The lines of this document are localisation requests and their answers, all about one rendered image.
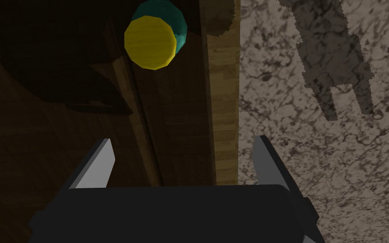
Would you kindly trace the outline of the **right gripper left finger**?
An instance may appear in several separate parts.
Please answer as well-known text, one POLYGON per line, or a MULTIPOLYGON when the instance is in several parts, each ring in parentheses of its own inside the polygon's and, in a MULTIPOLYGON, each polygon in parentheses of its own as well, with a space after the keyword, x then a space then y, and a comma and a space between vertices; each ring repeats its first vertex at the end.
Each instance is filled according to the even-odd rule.
POLYGON ((68 189, 105 188, 115 163, 110 139, 100 139, 68 180, 68 189))

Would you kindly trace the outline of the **yellow and teal door knob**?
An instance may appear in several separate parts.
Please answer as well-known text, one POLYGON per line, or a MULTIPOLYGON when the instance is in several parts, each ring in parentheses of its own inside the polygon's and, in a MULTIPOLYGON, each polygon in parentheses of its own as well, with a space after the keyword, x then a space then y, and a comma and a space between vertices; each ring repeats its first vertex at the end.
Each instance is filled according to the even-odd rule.
POLYGON ((168 66, 186 41, 182 12, 169 0, 140 4, 124 32, 124 48, 138 66, 158 70, 168 66))

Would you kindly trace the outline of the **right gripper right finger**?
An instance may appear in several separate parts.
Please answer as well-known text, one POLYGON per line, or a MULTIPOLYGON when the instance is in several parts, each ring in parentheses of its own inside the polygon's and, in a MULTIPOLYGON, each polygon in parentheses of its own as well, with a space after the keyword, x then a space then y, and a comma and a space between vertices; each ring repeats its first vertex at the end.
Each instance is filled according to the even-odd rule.
POLYGON ((252 161, 259 184, 281 185, 299 196, 299 188, 295 180, 265 135, 254 138, 252 161))

